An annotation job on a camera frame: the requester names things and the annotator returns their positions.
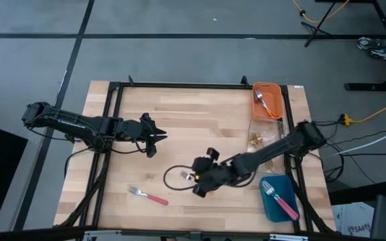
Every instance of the pink-handled fork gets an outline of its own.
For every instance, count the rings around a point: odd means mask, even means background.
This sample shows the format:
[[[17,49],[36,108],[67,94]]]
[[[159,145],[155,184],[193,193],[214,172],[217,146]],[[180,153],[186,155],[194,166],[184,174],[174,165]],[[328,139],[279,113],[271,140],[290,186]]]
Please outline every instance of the pink-handled fork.
[[[153,195],[149,195],[149,194],[146,194],[146,193],[143,193],[140,189],[137,189],[136,187],[127,187],[127,191],[130,191],[131,193],[135,194],[135,195],[142,195],[148,199],[151,199],[155,202],[158,202],[159,204],[161,205],[165,205],[167,206],[168,205],[168,201],[162,199],[162,198],[159,198],[159,197],[156,197],[156,196],[153,196]]]
[[[299,218],[299,214],[296,213],[296,211],[294,211],[290,205],[288,205],[275,193],[275,189],[272,187],[272,185],[270,185],[267,181],[262,181],[261,184],[265,189],[265,193],[275,198],[276,202],[281,206],[282,209],[284,209],[284,211],[292,218],[292,220],[297,220]]]

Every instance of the shoe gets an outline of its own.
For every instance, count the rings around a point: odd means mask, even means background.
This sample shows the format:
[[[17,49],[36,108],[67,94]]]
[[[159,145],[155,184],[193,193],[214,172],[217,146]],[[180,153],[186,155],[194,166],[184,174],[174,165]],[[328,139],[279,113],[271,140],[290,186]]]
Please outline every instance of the shoe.
[[[377,58],[386,61],[386,48],[383,48],[381,50],[369,50],[367,52],[367,55],[372,58]]]
[[[381,48],[380,46],[381,46],[380,39],[360,37],[359,40],[357,40],[357,48],[359,48],[360,50],[378,50]]]

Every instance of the metal spoon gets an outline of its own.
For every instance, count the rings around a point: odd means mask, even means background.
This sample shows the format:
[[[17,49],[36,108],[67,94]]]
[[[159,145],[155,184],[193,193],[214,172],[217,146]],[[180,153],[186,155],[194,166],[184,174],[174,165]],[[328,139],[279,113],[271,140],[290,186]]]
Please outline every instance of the metal spoon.
[[[266,105],[266,102],[263,100],[263,94],[261,93],[260,89],[259,88],[256,88],[255,91],[254,91],[254,99],[256,102],[261,102],[261,104],[263,105],[263,107],[265,107],[265,110],[267,112],[267,114],[270,116],[270,117],[277,117],[277,115],[275,113],[272,112],[272,110],[270,110],[267,105]]]

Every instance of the floor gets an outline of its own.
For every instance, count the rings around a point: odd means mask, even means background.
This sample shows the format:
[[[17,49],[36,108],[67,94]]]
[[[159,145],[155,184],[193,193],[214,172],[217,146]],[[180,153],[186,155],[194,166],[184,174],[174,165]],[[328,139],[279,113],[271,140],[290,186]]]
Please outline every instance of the floor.
[[[386,15],[386,1],[378,0]],[[308,17],[319,19],[328,3],[299,0]],[[78,33],[88,0],[0,0],[0,33]],[[307,34],[290,0],[100,0],[94,3],[85,33],[265,33]],[[385,34],[369,4],[348,4],[322,29],[334,34]],[[84,39],[71,59],[75,39],[0,38],[0,129],[29,139],[3,209],[0,231],[13,227],[42,138],[22,126],[25,106],[54,103],[68,70],[62,108],[81,112],[91,80],[138,82],[250,83],[268,81],[305,86],[311,117],[355,119],[386,106],[385,92],[347,92],[345,82],[382,82],[386,62],[370,59],[355,40],[304,39]],[[369,122],[339,127],[334,141],[386,129],[386,112]],[[323,127],[325,136],[333,127]],[[348,149],[371,139],[341,144]],[[25,229],[49,228],[63,185],[63,165],[72,145],[52,141],[25,223]],[[363,152],[386,152],[386,141]],[[334,150],[323,148],[324,169],[339,165]],[[356,157],[374,181],[386,181],[386,157]],[[350,160],[340,182],[351,187],[371,184]]]

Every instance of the yellow cable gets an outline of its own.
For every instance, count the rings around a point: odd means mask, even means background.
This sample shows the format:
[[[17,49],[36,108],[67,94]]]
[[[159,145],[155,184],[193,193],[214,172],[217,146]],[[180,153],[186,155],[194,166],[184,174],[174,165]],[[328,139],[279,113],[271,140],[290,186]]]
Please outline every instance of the yellow cable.
[[[296,7],[299,9],[299,11],[302,11],[302,9],[300,8],[300,6],[298,5],[298,3],[296,3],[296,0],[292,0],[293,3],[296,5]],[[350,0],[346,0],[345,3],[340,6],[334,13],[330,14],[330,16],[326,17],[326,19],[330,19],[331,17],[333,17],[336,13],[338,13],[343,7],[345,7],[345,5],[349,2]],[[306,14],[302,14],[302,16],[307,20],[309,21],[310,23],[320,23],[321,21],[314,21],[314,20],[311,20],[309,19],[308,17],[306,17]]]
[[[376,112],[375,114],[372,114],[372,115],[370,115],[370,116],[364,118],[363,120],[349,120],[349,122],[350,122],[350,123],[362,123],[362,122],[365,122],[365,121],[369,120],[370,118],[374,117],[375,115],[377,115],[377,114],[379,114],[379,113],[381,113],[381,112],[384,112],[384,111],[386,111],[386,107],[383,108],[382,110]]]

